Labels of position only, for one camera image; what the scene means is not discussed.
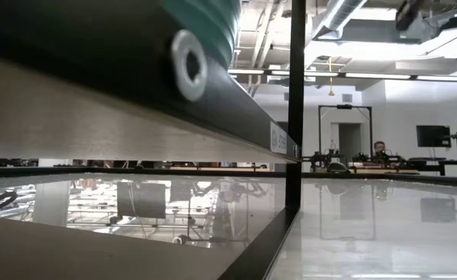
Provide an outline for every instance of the man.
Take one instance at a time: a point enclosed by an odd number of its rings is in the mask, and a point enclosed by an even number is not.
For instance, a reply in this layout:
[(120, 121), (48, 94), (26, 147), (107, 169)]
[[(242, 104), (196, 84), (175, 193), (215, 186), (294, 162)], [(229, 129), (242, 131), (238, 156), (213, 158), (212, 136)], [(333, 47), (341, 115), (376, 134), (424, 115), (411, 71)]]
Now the man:
[(382, 141), (377, 141), (374, 144), (374, 150), (375, 150), (375, 153), (385, 151), (385, 143)]

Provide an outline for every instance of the monitor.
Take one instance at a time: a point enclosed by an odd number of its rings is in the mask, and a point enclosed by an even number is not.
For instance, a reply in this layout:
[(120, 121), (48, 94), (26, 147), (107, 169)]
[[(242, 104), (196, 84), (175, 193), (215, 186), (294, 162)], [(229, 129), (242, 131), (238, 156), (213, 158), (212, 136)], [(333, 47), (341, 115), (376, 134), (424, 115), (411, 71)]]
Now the monitor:
[(419, 147), (451, 148), (449, 126), (444, 125), (418, 125), (417, 141)]

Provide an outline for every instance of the label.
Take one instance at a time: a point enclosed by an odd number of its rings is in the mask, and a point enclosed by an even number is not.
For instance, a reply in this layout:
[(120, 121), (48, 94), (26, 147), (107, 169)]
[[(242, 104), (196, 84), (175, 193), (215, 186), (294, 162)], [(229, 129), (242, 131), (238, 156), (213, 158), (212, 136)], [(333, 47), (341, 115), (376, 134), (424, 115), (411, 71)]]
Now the label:
[(273, 121), (270, 122), (270, 149), (272, 152), (288, 153), (288, 134)]

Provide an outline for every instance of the glass surface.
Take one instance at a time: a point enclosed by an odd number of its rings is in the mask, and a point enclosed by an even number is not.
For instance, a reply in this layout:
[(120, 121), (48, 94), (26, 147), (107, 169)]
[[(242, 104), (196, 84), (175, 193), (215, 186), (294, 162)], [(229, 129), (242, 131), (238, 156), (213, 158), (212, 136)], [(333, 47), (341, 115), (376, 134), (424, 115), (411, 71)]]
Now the glass surface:
[(284, 208), (284, 180), (69, 174), (0, 179), (0, 218), (242, 252)]
[(457, 279), (457, 187), (303, 180), (272, 279)]

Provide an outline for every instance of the ceiling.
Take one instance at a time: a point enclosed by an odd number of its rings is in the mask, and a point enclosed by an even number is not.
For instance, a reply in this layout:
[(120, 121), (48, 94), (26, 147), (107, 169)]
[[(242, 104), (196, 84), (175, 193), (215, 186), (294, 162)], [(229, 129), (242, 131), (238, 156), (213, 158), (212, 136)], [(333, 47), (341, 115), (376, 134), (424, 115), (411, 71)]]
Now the ceiling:
[[(240, 35), (237, 47), (237, 55), (234, 57), (232, 62), (233, 68), (257, 68), (257, 63), (252, 65), (251, 59), (254, 56), (255, 45), (258, 38), (258, 26), (261, 25), (263, 14), (267, 6), (267, 2), (272, 0), (250, 0), (242, 6), (242, 15), (240, 20)], [(259, 60), (263, 59), (262, 68), (287, 68), (289, 63), (290, 54), (290, 40), (291, 40), (291, 0), (283, 4), (283, 16), (274, 17), (270, 21), (269, 29), (273, 38), (270, 37), (272, 44), (268, 51), (268, 54), (262, 58), (263, 46), (260, 47)], [(308, 24), (307, 24), (307, 36), (306, 45), (312, 39), (312, 18), (317, 13), (324, 12), (326, 10), (328, 0), (308, 0), (307, 1), (307, 13), (308, 13)], [(396, 11), (403, 0), (368, 0), (363, 8), (383, 8), (391, 9), (393, 12)], [(457, 9), (455, 1), (450, 0), (439, 0), (438, 2), (427, 1), (428, 4), (424, 6), (422, 12), (430, 12), (431, 15), (437, 15), (438, 13), (447, 12), (452, 9)], [(372, 26), (376, 23), (371, 20), (352, 20), (356, 23), (360, 23), (366, 26)], [(382, 24), (389, 26), (394, 30), (394, 21), (383, 21)], [(348, 33), (349, 37), (355, 39), (353, 31), (346, 30), (348, 25), (344, 28), (344, 34)], [(268, 39), (269, 33), (266, 33), (265, 40)], [(349, 57), (332, 56), (332, 57), (320, 57), (320, 53), (314, 54), (312, 64), (318, 71), (337, 71), (337, 72), (386, 72), (386, 73), (420, 73), (420, 74), (450, 74), (457, 71), (457, 62), (455, 59), (426, 59), (417, 61), (397, 61), (397, 60), (361, 60), (353, 59)], [(327, 83), (329, 79), (317, 79), (316, 84), (320, 85), (322, 82)], [(362, 83), (360, 79), (343, 79), (338, 81), (339, 84), (356, 86)]]

